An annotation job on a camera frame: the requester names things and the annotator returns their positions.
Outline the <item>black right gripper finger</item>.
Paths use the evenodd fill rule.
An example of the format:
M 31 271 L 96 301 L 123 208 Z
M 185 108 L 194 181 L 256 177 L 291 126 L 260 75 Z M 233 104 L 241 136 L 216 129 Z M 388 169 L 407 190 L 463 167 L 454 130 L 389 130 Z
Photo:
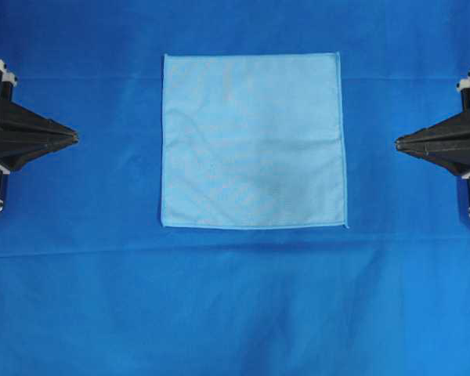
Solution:
M 452 175 L 470 172 L 470 141 L 431 141 L 396 144 L 399 152 L 445 168 Z
M 470 139 L 470 109 L 428 128 L 401 136 L 396 144 Z

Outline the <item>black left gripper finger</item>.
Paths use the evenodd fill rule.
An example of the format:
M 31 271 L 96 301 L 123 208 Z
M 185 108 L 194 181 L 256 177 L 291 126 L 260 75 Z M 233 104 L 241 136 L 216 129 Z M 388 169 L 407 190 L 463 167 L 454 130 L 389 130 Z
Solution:
M 0 99 L 0 127 L 19 132 L 40 132 L 78 137 L 75 130 L 5 99 Z
M 63 135 L 0 135 L 0 165 L 11 172 L 25 164 L 78 142 Z

